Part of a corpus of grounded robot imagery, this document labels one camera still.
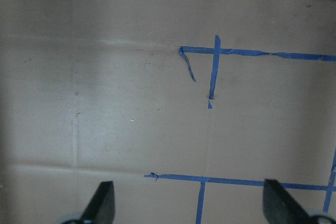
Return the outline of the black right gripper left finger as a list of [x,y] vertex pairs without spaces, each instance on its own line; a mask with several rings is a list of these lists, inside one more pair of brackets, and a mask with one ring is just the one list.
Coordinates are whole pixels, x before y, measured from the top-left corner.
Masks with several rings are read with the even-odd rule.
[[82,223],[113,223],[115,199],[113,181],[101,182],[80,217]]

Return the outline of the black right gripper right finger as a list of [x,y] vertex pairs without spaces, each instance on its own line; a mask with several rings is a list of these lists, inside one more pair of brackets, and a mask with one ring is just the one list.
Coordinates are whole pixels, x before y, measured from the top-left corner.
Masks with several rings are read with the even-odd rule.
[[263,213],[268,223],[308,223],[310,219],[308,213],[273,179],[264,180]]

